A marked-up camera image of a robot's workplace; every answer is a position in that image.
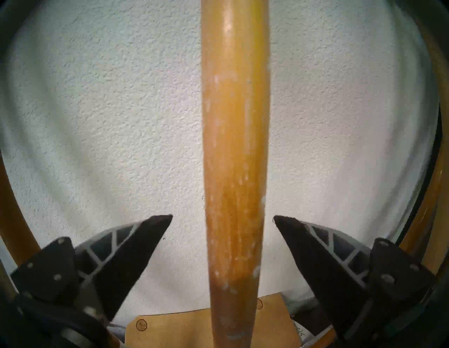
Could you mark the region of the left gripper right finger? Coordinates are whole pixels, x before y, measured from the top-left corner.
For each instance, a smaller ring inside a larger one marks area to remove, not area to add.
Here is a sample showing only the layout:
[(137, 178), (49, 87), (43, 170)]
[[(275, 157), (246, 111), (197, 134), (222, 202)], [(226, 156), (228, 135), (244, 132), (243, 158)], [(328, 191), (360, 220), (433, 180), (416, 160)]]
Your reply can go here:
[(376, 340), (419, 302), (435, 275), (392, 241), (372, 248), (323, 226), (273, 218), (295, 264), (340, 340)]

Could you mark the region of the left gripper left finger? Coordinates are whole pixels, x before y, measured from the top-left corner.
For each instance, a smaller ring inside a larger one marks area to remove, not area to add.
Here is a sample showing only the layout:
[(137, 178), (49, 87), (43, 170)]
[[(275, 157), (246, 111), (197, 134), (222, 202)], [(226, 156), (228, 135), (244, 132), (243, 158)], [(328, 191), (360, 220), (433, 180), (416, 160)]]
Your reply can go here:
[(107, 229), (73, 246), (59, 237), (33, 255), (11, 278), (22, 295), (112, 321), (147, 267), (173, 215), (158, 215)]

